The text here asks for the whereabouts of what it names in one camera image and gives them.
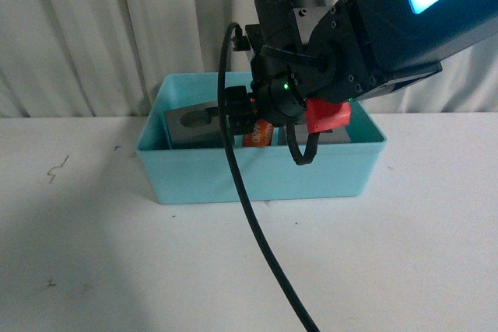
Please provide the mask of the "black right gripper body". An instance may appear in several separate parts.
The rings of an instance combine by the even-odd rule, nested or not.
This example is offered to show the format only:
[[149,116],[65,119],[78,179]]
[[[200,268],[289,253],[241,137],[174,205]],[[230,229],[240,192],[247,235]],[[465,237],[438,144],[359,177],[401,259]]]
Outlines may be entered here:
[[296,90],[290,68],[280,65],[277,72],[272,68],[258,55],[251,61],[251,85],[225,89],[225,111],[234,134],[251,133],[259,120],[277,128],[304,121],[305,100]]

